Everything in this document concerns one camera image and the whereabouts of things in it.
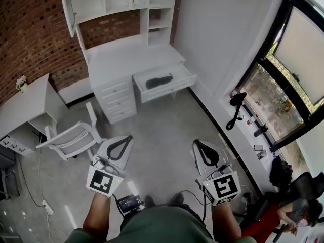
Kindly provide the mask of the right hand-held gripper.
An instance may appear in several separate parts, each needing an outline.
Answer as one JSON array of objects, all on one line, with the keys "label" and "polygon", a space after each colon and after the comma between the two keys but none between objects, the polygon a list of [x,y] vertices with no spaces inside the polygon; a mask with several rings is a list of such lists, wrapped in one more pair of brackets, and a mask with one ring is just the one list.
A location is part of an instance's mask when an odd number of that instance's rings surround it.
[{"label": "right hand-held gripper", "polygon": [[199,172],[196,181],[213,206],[231,202],[241,193],[238,174],[232,169],[224,150],[195,139],[193,156]]}]

